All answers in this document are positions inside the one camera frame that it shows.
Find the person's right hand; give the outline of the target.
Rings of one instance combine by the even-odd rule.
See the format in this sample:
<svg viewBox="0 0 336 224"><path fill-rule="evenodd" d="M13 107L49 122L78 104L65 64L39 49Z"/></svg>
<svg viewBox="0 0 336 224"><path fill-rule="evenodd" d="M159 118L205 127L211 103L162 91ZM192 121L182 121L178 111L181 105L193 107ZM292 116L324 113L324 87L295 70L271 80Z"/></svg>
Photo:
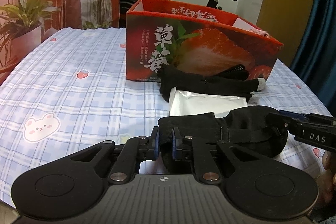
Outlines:
<svg viewBox="0 0 336 224"><path fill-rule="evenodd" d="M335 196L335 153L325 151L322 157L324 171L316 178L319 195L315 208L319 209L330 203Z"/></svg>

